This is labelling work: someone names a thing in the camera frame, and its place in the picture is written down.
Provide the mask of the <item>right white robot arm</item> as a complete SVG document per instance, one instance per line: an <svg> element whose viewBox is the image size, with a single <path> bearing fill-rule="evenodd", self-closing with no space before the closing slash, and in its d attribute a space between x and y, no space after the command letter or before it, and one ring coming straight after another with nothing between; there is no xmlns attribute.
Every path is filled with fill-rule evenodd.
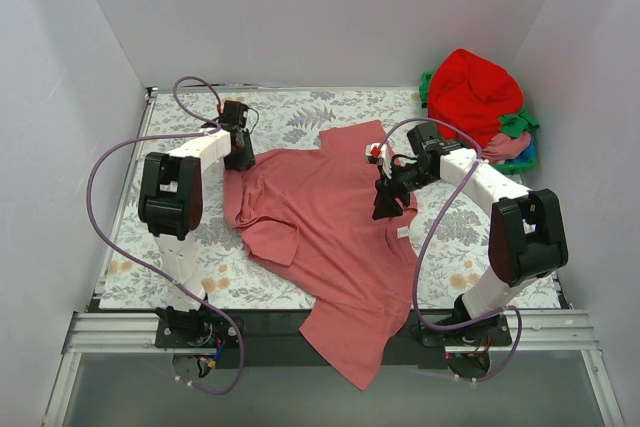
<svg viewBox="0 0 640 427"><path fill-rule="evenodd" d="M423 323L475 344L488 333L488 320L507 310L524 288L567 264L559 199L549 189L531 190L504 176L483 160L480 144L463 131L445 140L440 120L407 122L413 150L407 164L396 164L386 140L365 150L366 160L379 171L372 217L402 216L412 193L436 181L454 186L456 195L465 194L488 215L488 270L456 300L447 324Z"/></svg>

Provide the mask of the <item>red t shirt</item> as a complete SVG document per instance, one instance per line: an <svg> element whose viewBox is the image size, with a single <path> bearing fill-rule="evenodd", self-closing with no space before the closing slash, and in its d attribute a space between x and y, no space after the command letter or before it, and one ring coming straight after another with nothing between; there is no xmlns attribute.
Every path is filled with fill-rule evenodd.
<svg viewBox="0 0 640 427"><path fill-rule="evenodd" d="M500 131L504 115L524 104L515 79L502 67L468 50L452 52L435 71L427 96L428 116L486 146Z"/></svg>

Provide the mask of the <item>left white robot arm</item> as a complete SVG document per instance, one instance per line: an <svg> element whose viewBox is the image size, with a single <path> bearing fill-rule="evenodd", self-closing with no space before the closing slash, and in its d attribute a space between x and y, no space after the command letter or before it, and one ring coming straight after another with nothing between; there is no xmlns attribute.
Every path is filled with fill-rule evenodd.
<svg viewBox="0 0 640 427"><path fill-rule="evenodd" d="M175 310L197 310L206 297L198 278L194 237L203 214L203 174L218 162L230 171L255 165L247 127L251 110L228 100L218 118L219 131L145 157L138 215L159 248L162 272L171 282L167 304Z"/></svg>

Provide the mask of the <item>aluminium frame rail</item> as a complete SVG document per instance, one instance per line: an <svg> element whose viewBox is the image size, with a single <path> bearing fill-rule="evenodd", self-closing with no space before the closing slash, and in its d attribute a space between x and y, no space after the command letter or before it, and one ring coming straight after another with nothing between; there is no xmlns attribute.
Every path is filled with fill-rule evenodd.
<svg viewBox="0 0 640 427"><path fill-rule="evenodd" d="M240 310L245 344L271 344L277 339L306 345L298 328L307 310ZM521 313L521 350L593 350L598 340L589 315L582 310L526 309ZM63 344L64 353L180 353L213 352L178 341L150 311L79 313L73 316Z"/></svg>

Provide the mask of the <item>pink t shirt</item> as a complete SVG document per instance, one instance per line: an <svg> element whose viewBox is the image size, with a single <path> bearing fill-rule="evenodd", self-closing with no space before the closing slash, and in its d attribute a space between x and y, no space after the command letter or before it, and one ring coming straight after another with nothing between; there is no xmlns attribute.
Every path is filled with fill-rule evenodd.
<svg viewBox="0 0 640 427"><path fill-rule="evenodd" d="M531 140L528 132L523 132L516 138L499 132L483 148L482 158L492 164L514 160L529 147Z"/></svg>
<svg viewBox="0 0 640 427"><path fill-rule="evenodd" d="M417 263L417 204L372 217L378 171L365 149L384 135L379 121L331 128L318 149L271 150L223 180L224 217L249 258L314 297L299 331L360 390L407 320Z"/></svg>

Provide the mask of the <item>green t shirt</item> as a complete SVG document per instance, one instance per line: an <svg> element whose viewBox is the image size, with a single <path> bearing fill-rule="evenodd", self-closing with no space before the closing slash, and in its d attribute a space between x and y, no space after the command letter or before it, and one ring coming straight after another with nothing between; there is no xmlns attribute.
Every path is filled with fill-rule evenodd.
<svg viewBox="0 0 640 427"><path fill-rule="evenodd" d="M518 138L524 132L535 132L539 128L539 122L525 107L516 113L502 115L499 120L500 132L511 138Z"/></svg>

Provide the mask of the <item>blue t shirt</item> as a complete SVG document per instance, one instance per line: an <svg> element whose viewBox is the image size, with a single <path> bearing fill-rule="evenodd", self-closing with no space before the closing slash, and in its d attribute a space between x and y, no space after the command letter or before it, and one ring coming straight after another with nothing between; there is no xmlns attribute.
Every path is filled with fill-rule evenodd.
<svg viewBox="0 0 640 427"><path fill-rule="evenodd" d="M517 163L531 163L536 159L535 137L533 135L529 137L529 144L515 159Z"/></svg>

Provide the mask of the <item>green plastic basket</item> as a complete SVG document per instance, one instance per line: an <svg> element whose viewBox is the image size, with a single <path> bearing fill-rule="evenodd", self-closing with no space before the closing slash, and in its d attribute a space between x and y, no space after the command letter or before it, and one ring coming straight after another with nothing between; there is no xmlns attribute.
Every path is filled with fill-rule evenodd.
<svg viewBox="0 0 640 427"><path fill-rule="evenodd" d="M428 116L443 121L441 135L468 134L484 158L506 174L518 174L537 163L535 117L524 107L515 80L504 70L484 67L478 73L454 70L425 72L419 96Z"/></svg>

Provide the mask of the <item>floral table mat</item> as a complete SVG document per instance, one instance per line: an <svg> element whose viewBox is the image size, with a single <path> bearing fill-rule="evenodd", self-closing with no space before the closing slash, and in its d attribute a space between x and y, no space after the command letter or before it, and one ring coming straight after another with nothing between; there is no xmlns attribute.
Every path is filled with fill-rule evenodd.
<svg viewBox="0 0 640 427"><path fill-rule="evenodd" d="M406 157L407 132L422 113L418 95L407 89L260 88L225 90L220 96L248 105L256 153L313 149L327 129L377 120L392 130L391 147ZM252 261L239 233L225 221L224 166L201 122L217 100L209 92L183 89L150 102L111 233L116 249L96 289L101 308L188 309L201 297L225 311L313 306L311 295ZM139 217L143 167L155 153L203 160L201 219L184 240L154 235ZM489 219L483 207L443 181L421 189L416 199L417 215L400 234L424 255L419 304L448 308L489 267Z"/></svg>

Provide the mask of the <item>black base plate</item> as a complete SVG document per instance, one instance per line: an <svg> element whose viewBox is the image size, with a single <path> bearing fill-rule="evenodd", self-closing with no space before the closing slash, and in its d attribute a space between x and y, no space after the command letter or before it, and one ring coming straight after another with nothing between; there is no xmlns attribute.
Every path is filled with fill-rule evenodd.
<svg viewBox="0 0 640 427"><path fill-rule="evenodd" d="M308 310L232 310L233 324L209 310L176 311L157 308L158 326L154 346L195 360L198 375L215 368L237 366L244 339L247 367L311 367L327 362L303 338L299 328ZM505 316L485 321L467 330L427 329L414 314L388 341L384 366L416 365L444 369L450 363L467 361L481 373L488 370L489 354L510 347L512 334Z"/></svg>

